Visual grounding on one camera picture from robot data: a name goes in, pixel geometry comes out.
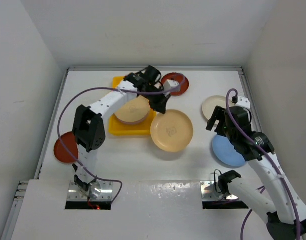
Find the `dark red plate top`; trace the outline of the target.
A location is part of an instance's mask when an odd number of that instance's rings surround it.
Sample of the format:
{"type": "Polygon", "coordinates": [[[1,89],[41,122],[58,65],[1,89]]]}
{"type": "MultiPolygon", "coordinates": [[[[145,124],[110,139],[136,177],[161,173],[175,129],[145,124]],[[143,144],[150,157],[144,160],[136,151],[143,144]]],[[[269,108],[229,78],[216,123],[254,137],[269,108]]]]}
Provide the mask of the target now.
{"type": "Polygon", "coordinates": [[[188,78],[181,73],[177,73],[177,72],[168,73],[168,74],[166,74],[165,76],[162,77],[161,83],[164,84],[167,80],[176,81],[180,84],[180,89],[178,91],[170,93],[171,96],[173,96],[173,97],[183,95],[189,88],[188,78]]]}

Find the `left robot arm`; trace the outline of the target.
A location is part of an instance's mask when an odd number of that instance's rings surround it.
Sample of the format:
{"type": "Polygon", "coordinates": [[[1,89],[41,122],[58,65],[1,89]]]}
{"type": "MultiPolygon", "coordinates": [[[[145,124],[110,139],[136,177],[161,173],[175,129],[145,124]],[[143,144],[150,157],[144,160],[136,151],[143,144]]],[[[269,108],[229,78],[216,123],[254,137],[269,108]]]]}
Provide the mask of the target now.
{"type": "Polygon", "coordinates": [[[85,192],[96,178],[90,174],[96,161],[96,151],[105,140],[105,122],[129,101],[143,96],[155,112],[164,114],[170,93],[178,90],[179,83],[167,80],[161,83],[161,73],[148,66],[126,75],[106,96],[97,102],[77,107],[72,133],[77,144],[78,158],[74,182],[85,192]]]}

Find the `light blue plate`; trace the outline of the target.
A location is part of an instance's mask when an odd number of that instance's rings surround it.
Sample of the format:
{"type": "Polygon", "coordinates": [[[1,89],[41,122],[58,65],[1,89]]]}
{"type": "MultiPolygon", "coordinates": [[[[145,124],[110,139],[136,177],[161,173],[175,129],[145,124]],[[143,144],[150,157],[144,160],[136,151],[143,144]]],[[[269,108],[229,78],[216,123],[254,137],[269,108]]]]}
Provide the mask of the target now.
{"type": "Polygon", "coordinates": [[[215,135],[212,140],[212,150],[223,164],[239,168],[246,164],[245,159],[239,154],[226,137],[215,135]]]}

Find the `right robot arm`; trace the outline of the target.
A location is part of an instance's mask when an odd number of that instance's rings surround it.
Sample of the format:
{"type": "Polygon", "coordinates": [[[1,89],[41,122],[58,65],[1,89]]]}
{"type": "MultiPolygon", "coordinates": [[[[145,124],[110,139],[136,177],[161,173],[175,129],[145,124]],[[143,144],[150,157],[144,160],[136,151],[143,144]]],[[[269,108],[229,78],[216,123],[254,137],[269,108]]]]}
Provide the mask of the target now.
{"type": "Polygon", "coordinates": [[[306,204],[281,169],[268,137],[252,130],[249,115],[240,106],[227,109],[216,106],[206,130],[214,130],[229,140],[258,175],[270,199],[248,186],[234,170],[221,174],[214,188],[244,202],[262,219],[273,239],[300,239],[306,234],[306,204]]]}

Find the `cream white plate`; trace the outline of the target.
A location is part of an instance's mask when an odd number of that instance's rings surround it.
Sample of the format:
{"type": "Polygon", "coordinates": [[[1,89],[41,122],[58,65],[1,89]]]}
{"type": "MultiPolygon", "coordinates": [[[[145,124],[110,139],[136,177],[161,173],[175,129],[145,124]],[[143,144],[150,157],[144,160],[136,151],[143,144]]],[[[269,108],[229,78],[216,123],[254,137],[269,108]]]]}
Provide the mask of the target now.
{"type": "Polygon", "coordinates": [[[215,110],[216,106],[220,106],[222,108],[226,108],[226,98],[224,96],[219,95],[213,95],[208,97],[203,103],[202,103],[202,114],[205,117],[205,119],[208,121],[212,117],[213,111],[215,110]]]}

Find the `dark red plate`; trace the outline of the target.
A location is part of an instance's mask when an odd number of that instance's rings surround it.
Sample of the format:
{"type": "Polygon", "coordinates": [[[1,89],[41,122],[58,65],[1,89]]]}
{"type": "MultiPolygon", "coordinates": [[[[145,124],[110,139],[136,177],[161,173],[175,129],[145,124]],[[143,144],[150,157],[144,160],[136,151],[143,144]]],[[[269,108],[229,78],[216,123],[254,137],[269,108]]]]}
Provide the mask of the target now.
{"type": "Polygon", "coordinates": [[[176,81],[180,84],[180,89],[178,91],[170,93],[171,96],[173,96],[173,97],[183,95],[189,88],[188,78],[181,73],[177,73],[177,72],[168,73],[168,74],[166,74],[165,76],[162,77],[161,83],[164,84],[167,80],[176,81]]]}
{"type": "MultiPolygon", "coordinates": [[[[78,149],[73,133],[70,131],[61,135],[61,140],[65,144],[67,149],[73,154],[73,156],[75,158],[78,158],[78,149]]],[[[56,140],[54,144],[53,153],[57,161],[63,164],[75,163],[74,158],[65,150],[59,140],[56,140]]]]}

